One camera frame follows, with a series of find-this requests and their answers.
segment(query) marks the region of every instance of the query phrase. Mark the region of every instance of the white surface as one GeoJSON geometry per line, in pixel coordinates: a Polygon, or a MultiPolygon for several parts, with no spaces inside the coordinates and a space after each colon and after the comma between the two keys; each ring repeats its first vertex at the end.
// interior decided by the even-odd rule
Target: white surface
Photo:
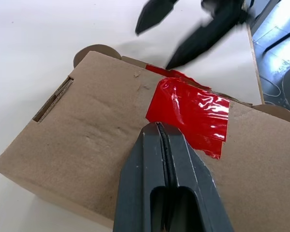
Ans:
{"type": "MultiPolygon", "coordinates": [[[[165,65],[179,41],[209,16],[181,0],[164,22],[136,37],[146,0],[0,0],[0,154],[92,44],[165,65]]],[[[214,90],[261,103],[246,27],[234,30],[184,72],[214,90]]],[[[0,175],[0,232],[110,231],[45,203],[0,175]]]]}

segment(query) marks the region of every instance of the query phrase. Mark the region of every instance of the cardboard box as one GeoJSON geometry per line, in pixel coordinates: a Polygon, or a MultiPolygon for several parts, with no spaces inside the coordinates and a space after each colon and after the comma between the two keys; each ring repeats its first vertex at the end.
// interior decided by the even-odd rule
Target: cardboard box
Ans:
{"type": "MultiPolygon", "coordinates": [[[[129,63],[144,65],[89,52],[0,156],[0,173],[112,227],[121,167],[163,78],[129,63]]],[[[290,232],[290,122],[231,101],[221,159],[198,154],[235,231],[290,232]]]]}

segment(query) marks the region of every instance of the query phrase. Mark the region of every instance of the red tape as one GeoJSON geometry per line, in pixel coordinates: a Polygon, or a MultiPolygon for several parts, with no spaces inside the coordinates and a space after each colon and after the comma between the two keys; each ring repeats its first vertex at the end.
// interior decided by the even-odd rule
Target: red tape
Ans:
{"type": "Polygon", "coordinates": [[[178,71],[147,67],[166,78],[158,83],[146,118],[178,127],[192,148],[219,159],[227,136],[229,100],[178,71]]]}

